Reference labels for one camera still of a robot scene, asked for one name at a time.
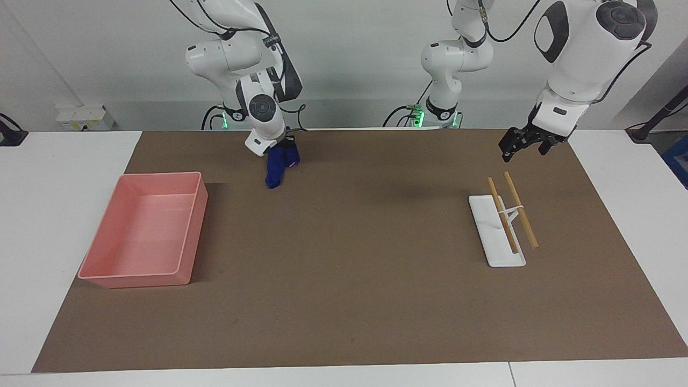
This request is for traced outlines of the blue cloth towel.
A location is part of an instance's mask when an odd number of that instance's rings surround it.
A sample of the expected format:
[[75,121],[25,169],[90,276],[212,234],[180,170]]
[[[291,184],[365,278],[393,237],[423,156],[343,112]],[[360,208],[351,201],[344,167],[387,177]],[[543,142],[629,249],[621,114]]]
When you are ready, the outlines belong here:
[[300,164],[300,156],[295,144],[271,148],[266,164],[266,186],[269,189],[280,186],[285,170],[298,164]]

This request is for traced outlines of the white towel rack base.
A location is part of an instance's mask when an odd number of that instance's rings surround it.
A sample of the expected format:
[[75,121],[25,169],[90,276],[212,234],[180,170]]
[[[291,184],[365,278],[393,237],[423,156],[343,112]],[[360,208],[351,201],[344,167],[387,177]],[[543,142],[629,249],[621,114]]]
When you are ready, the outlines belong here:
[[468,202],[489,267],[526,266],[513,226],[513,221],[523,206],[498,211],[490,195],[472,195]]

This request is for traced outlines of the wooden dowel rod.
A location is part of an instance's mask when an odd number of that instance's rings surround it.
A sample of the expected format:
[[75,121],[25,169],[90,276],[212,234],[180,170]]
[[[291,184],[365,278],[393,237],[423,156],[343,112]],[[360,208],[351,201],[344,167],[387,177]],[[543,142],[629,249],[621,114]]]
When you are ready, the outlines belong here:
[[519,197],[518,191],[516,189],[516,186],[513,183],[513,179],[511,177],[511,174],[509,174],[508,171],[505,171],[503,173],[505,181],[507,183],[507,186],[509,188],[509,191],[511,192],[511,196],[513,196],[514,203],[516,204],[516,207],[518,208],[518,213],[521,218],[521,223],[523,225],[524,231],[526,233],[526,236],[528,238],[528,242],[530,243],[530,246],[532,248],[539,248],[540,244],[538,240],[536,239],[535,233],[533,231],[533,228],[531,226],[530,220],[527,216],[525,206],[523,205],[521,198]]
[[491,192],[492,201],[494,201],[494,205],[496,206],[497,215],[499,216],[499,220],[501,222],[502,228],[503,228],[504,233],[506,235],[506,238],[507,238],[508,244],[510,246],[511,252],[517,253],[518,252],[518,245],[516,245],[513,234],[511,233],[510,223],[508,222],[508,217],[505,213],[506,209],[504,208],[503,203],[500,200],[500,196],[497,193],[497,188],[496,188],[496,185],[494,184],[493,179],[491,177],[488,177],[487,181],[488,181],[488,186],[489,186],[489,189]]

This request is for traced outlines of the black stand leg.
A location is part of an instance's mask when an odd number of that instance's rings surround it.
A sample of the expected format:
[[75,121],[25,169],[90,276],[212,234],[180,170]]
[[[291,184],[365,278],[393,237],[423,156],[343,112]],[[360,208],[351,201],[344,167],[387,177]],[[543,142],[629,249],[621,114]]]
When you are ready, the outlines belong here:
[[627,135],[634,143],[644,143],[649,137],[651,130],[653,130],[659,123],[666,120],[666,118],[673,117],[681,110],[688,108],[688,84],[681,88],[666,105],[663,106],[653,117],[646,122],[634,124],[624,129]]

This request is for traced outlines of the blue crate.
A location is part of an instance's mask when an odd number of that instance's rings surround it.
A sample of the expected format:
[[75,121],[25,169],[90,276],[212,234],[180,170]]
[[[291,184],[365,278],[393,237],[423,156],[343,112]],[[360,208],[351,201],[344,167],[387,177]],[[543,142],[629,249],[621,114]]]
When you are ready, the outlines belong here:
[[688,134],[673,143],[661,154],[666,166],[688,190]]

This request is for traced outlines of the brown table mat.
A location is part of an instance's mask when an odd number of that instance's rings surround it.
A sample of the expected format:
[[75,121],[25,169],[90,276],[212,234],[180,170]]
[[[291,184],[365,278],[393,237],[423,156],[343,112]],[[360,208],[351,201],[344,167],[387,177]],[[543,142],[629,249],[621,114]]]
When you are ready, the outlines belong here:
[[[146,132],[127,173],[198,171],[209,194],[190,284],[75,279],[34,372],[688,357],[567,143],[502,162],[501,132],[297,134],[266,163],[231,132]],[[524,267],[489,267],[468,202],[516,206]]]

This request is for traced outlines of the pink plastic bin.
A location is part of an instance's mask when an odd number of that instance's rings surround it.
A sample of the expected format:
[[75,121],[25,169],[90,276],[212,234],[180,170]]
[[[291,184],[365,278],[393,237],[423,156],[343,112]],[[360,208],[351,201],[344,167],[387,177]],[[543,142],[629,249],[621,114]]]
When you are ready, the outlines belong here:
[[198,171],[121,175],[77,277],[108,289],[189,284],[208,198]]

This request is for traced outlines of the black clamp mount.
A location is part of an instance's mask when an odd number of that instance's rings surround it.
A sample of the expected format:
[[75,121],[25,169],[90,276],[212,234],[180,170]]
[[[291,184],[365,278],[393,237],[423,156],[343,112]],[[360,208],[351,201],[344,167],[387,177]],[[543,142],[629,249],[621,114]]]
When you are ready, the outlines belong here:
[[0,112],[0,147],[17,147],[24,142],[27,135],[28,132],[15,120]]

